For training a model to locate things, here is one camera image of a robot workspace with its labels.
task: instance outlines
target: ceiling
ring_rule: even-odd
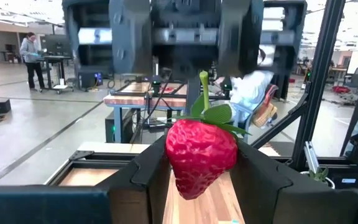
[[[335,50],[358,50],[358,0],[347,1]],[[308,12],[301,48],[316,46],[326,1],[307,0],[307,2]],[[8,21],[19,26],[26,26],[29,22],[63,24],[61,5],[62,0],[0,0],[0,21]],[[263,29],[282,29],[280,22],[283,17],[282,9],[266,9],[264,17]]]

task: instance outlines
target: chair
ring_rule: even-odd
[[[238,128],[242,128],[244,130],[246,130],[247,132],[249,132],[249,126],[251,124],[252,121],[252,117],[254,115],[256,115],[256,113],[258,112],[259,109],[262,108],[263,105],[268,106],[270,103],[270,100],[272,99],[274,93],[276,92],[276,90],[278,90],[278,87],[276,85],[273,84],[269,84],[266,88],[265,91],[265,96],[263,98],[263,100],[259,103],[259,105],[255,108],[255,109],[250,109],[247,108],[245,106],[239,105],[239,104],[233,104],[233,107],[236,111],[236,116],[234,117],[234,123],[233,125],[238,127]],[[240,117],[243,113],[249,113],[250,115],[248,116],[248,118],[245,120],[245,122],[240,123]],[[244,138],[243,138],[245,143],[248,143],[248,135],[245,134]]]

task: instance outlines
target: concrete floor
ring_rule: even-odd
[[[67,73],[73,76],[72,69]],[[24,65],[0,63],[0,98],[10,98],[12,106],[7,119],[0,122],[0,185],[42,184],[82,142],[105,142],[104,118],[111,113],[101,104],[105,95],[103,88],[61,95],[30,92]],[[286,103],[274,102],[279,119],[296,105],[301,92],[293,85],[289,95]],[[339,155],[352,112],[352,108],[322,102],[313,137],[319,156]],[[272,141],[293,142],[298,122]],[[250,142],[265,131],[251,127]]]

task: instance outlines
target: wooden table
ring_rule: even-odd
[[[84,142],[78,150],[141,153],[148,147],[147,144]],[[277,156],[277,153],[269,148],[261,148],[260,151],[269,156]],[[112,169],[74,169],[60,185],[96,185],[116,171]],[[229,224],[233,220],[244,223],[228,172],[209,186],[203,195],[189,201],[179,195],[175,186],[175,177],[173,174],[171,175],[164,211],[164,224]]]
[[[182,84],[179,83],[169,83],[165,90],[176,89]],[[145,93],[149,89],[149,83],[131,83],[124,89],[122,89],[121,93]],[[176,95],[186,95],[187,93],[187,85],[183,85],[177,92]],[[157,97],[153,97],[150,102],[150,107],[155,106],[157,103]],[[114,125],[116,127],[116,132],[114,133],[114,137],[116,142],[121,143],[121,127],[122,127],[122,109],[123,108],[140,108],[145,110],[145,98],[143,96],[111,96],[108,95],[103,99],[104,104],[108,107],[114,108]],[[184,110],[186,107],[186,99],[185,98],[169,98],[164,97],[163,100],[160,100],[157,110],[175,110],[180,111]]]

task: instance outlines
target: strawberry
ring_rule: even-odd
[[[200,196],[237,161],[237,136],[245,130],[225,124],[231,120],[229,105],[210,108],[208,73],[200,73],[204,94],[191,108],[191,116],[177,118],[165,142],[180,195],[191,200]]]

